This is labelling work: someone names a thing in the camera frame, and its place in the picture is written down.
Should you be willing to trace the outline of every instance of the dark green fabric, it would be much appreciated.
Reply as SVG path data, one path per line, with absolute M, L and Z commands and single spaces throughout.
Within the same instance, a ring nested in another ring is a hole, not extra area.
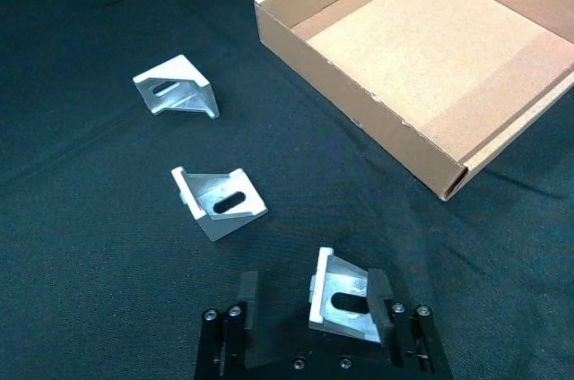
M 572 93 L 442 203 L 259 44 L 253 0 L 0 0 L 0 45 L 0 378 L 189 379 L 246 270 L 252 358 L 289 356 L 320 246 L 434 307 L 457 378 L 574 378 Z M 145 107 L 132 77 L 180 53 L 218 120 Z M 176 166 L 244 168 L 269 213 L 211 244 Z

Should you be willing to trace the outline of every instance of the bolt head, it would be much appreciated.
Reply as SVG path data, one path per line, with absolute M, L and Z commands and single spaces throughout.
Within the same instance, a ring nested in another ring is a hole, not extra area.
M 401 304 L 400 302 L 397 302 L 396 304 L 393 305 L 393 311 L 395 313 L 404 313 L 404 305 Z
M 347 358 L 346 356 L 343 356 L 342 358 L 340 358 L 339 359 L 339 367 L 341 367 L 342 369 L 349 369 L 350 367 L 352 367 L 351 358 Z
M 304 358 L 296 358 L 293 360 L 293 368 L 297 371 L 303 369 L 305 367 L 305 359 Z
M 427 306 L 420 306 L 416 309 L 418 315 L 431 315 L 431 310 Z
M 215 310 L 207 310 L 204 314 L 204 319 L 207 322 L 211 322 L 215 317 L 217 317 L 217 312 Z
M 233 306 L 230 308 L 230 316 L 235 317 L 236 315 L 241 314 L 241 307 L 240 306 Z

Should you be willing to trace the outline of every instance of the open cardboard box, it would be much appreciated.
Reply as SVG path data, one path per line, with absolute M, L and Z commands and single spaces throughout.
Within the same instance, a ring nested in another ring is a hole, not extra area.
M 256 0 L 262 42 L 447 200 L 574 85 L 574 0 Z

